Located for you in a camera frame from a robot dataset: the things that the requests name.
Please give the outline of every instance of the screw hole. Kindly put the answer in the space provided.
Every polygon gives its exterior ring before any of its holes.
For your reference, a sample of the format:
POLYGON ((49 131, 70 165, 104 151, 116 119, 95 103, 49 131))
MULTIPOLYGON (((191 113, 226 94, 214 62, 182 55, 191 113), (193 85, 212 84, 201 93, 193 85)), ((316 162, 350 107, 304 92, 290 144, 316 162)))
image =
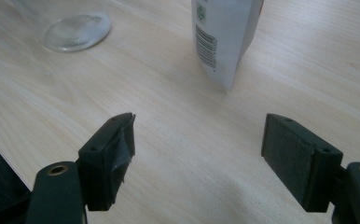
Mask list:
POLYGON ((48 170, 48 175, 61 175, 68 169, 66 165, 57 165, 48 170))

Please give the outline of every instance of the black mount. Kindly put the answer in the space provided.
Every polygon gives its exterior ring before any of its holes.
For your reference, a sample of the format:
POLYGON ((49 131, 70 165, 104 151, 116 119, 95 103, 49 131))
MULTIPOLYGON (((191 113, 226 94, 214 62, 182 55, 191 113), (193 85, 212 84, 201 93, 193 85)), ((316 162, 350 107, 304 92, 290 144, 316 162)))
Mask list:
POLYGON ((61 161, 40 170, 33 192, 18 179, 21 190, 0 204, 0 224, 85 224, 86 205, 90 211, 110 209, 135 154, 134 119, 132 113, 109 119, 78 151, 76 162, 61 161))
POLYGON ((360 224, 360 162, 340 166, 342 152, 292 119, 268 114, 261 155, 306 212, 335 205, 334 224, 360 224))

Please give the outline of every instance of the barcode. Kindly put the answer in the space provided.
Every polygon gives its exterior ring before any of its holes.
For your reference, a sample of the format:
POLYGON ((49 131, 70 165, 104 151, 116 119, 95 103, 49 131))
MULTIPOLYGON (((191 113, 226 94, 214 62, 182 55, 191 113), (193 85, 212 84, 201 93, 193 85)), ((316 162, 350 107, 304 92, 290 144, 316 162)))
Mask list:
POLYGON ((215 55, 217 50, 217 39, 214 36, 206 34, 198 25, 196 25, 197 52, 201 61, 206 65, 215 68, 215 55))

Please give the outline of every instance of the green logo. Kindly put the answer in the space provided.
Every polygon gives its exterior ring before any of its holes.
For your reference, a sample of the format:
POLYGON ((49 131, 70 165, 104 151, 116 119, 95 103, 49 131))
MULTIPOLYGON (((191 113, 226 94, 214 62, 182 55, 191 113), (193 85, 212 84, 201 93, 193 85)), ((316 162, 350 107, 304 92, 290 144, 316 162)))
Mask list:
POLYGON ((197 2, 197 17, 198 20, 202 23, 205 22, 206 19, 206 8, 203 7, 200 3, 197 2))

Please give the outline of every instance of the light wood grain surface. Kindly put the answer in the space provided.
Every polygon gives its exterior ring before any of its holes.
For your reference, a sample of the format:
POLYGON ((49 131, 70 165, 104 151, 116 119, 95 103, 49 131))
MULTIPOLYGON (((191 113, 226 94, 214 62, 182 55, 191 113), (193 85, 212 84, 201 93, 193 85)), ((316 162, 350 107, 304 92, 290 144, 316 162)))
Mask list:
POLYGON ((90 223, 330 223, 307 214, 260 156, 267 113, 360 161, 360 0, 266 0, 234 87, 201 70, 189 0, 111 0, 99 45, 55 53, 0 0, 0 152, 35 174, 133 112, 136 156, 90 223))

